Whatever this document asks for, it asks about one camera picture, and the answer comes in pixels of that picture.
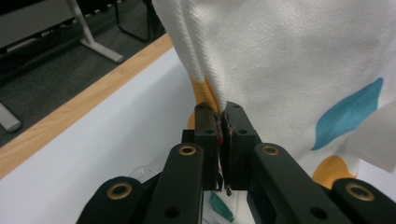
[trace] gray floor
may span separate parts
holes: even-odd
[[[145,36],[145,5],[139,0],[128,0],[121,2],[119,8],[124,28]],[[113,49],[126,59],[147,45],[118,29],[114,7],[108,12],[98,12],[88,17],[87,23],[98,43]],[[3,77],[12,74],[7,82],[2,80],[0,102],[23,123],[23,128],[16,133],[7,133],[0,127],[0,147],[118,66],[80,45],[78,39],[81,37],[78,24],[63,27],[61,31],[52,33],[47,42],[47,46],[56,43],[55,47],[11,73],[0,74]],[[40,49],[45,44],[45,38],[42,38],[29,48]]]

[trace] white cloth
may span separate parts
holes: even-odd
[[[262,141],[313,175],[350,131],[396,97],[396,2],[154,0],[191,79],[219,111],[245,108]]]
[[[367,118],[346,140],[346,150],[391,173],[396,168],[395,136],[396,101]]]

